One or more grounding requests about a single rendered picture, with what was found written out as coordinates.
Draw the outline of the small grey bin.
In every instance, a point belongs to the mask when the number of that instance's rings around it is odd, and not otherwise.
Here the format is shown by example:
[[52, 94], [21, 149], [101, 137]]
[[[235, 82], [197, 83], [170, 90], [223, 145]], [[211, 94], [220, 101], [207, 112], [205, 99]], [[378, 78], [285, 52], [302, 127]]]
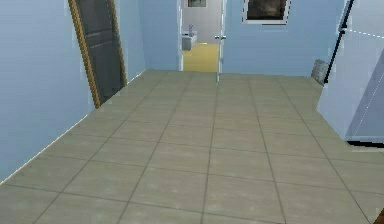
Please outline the small grey bin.
[[320, 85], [324, 84], [329, 64], [321, 59], [316, 59], [311, 72], [311, 77], [314, 78]]

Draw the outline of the white open room door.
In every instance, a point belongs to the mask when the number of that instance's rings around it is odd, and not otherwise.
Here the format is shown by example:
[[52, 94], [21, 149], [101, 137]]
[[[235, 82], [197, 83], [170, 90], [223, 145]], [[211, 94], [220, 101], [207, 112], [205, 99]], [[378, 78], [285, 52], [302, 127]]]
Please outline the white open room door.
[[[220, 34], [219, 35], [225, 35], [226, 1], [227, 0], [221, 0], [221, 17], [220, 17]], [[219, 40], [218, 70], [216, 75], [217, 84], [220, 82], [220, 74], [222, 73], [222, 67], [223, 67], [223, 58], [224, 58], [223, 46], [224, 46], [224, 40]]]

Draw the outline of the pale blue refrigerator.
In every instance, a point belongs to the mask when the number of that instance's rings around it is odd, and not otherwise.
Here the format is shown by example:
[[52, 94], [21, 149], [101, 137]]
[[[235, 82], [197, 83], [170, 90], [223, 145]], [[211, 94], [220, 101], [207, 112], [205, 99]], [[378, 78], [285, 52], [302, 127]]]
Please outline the pale blue refrigerator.
[[384, 0], [355, 0], [318, 112], [346, 142], [384, 143]]

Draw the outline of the dark grey room door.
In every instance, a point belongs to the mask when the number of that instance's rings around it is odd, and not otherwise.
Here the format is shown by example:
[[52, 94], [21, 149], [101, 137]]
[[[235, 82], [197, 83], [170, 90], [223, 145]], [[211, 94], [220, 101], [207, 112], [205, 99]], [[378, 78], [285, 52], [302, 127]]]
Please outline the dark grey room door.
[[67, 0], [93, 104], [127, 85], [114, 0]]

